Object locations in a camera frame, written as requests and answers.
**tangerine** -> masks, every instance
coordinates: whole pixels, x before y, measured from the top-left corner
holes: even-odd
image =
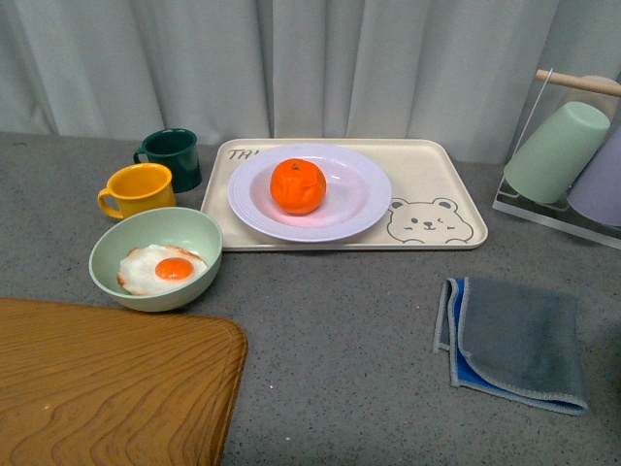
[[[289,158],[280,162],[272,172],[270,193],[277,205],[288,214],[308,214],[323,202],[326,177],[314,163]]]

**cup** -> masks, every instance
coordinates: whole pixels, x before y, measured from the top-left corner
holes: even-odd
[[[621,129],[617,129],[573,184],[567,197],[582,216],[621,226]]]
[[[552,114],[505,167],[513,189],[531,201],[554,204],[604,141],[610,120],[583,102],[568,102]]]
[[[104,214],[119,219],[160,207],[175,207],[172,180],[173,174],[164,165],[130,165],[110,177],[106,187],[99,191],[97,202]],[[109,197],[115,200],[118,209],[108,204]]]
[[[167,166],[173,172],[173,191],[188,191],[201,183],[196,135],[189,129],[157,131],[145,138],[134,152],[134,163],[141,163],[143,153],[151,163]]]

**folded cloth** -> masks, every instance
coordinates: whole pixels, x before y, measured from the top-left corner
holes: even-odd
[[[447,279],[434,352],[453,386],[566,415],[588,411],[569,294],[484,278]]]

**bowl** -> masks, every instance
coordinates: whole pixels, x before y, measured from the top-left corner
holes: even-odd
[[[160,294],[135,296],[116,281],[120,261],[133,248],[174,245],[198,254],[207,270],[194,281]],[[165,207],[136,214],[108,230],[93,247],[88,270],[95,284],[117,303],[148,313],[184,306],[212,284],[222,259],[222,231],[206,214],[184,207]]]

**white curtain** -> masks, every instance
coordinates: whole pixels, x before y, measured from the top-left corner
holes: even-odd
[[[618,0],[3,0],[0,131],[416,138],[504,162],[538,68],[618,79],[620,22]]]

